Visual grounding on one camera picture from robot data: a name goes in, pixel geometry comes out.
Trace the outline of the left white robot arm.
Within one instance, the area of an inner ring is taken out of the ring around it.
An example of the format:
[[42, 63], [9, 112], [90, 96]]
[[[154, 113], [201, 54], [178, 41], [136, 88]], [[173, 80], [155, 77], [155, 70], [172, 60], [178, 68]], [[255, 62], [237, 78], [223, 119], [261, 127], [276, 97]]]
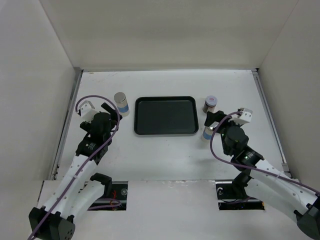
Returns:
[[84, 119], [80, 128], [86, 132], [72, 163], [51, 197], [29, 213], [30, 240], [70, 240], [76, 220], [97, 200], [112, 195], [111, 179], [96, 168], [107, 153], [122, 117], [112, 102], [103, 103], [103, 112], [95, 111], [89, 101], [78, 110]]

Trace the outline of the white bottle blue label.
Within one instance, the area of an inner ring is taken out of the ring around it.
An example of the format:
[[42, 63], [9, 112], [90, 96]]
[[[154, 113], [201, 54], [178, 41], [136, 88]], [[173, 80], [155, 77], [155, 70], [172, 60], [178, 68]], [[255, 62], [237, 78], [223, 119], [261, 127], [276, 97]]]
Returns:
[[114, 101], [116, 103], [117, 109], [119, 113], [123, 116], [126, 117], [129, 115], [130, 110], [129, 110], [129, 105], [127, 102], [126, 95], [123, 92], [117, 92], [114, 95]]
[[214, 128], [211, 126], [205, 126], [201, 135], [201, 139], [204, 142], [209, 142], [211, 140], [211, 137], [213, 135]]

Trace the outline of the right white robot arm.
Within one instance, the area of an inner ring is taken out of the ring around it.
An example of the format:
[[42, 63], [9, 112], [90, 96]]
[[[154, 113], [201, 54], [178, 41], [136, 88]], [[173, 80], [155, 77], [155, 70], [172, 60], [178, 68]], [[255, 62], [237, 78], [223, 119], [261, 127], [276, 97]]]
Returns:
[[306, 236], [320, 238], [320, 192], [277, 170], [260, 153], [249, 147], [249, 137], [242, 126], [251, 122], [252, 111], [239, 108], [225, 114], [207, 112], [204, 125], [217, 126], [223, 153], [230, 156], [229, 165], [240, 173], [232, 182], [232, 192], [238, 198], [246, 195], [267, 203], [292, 219]]

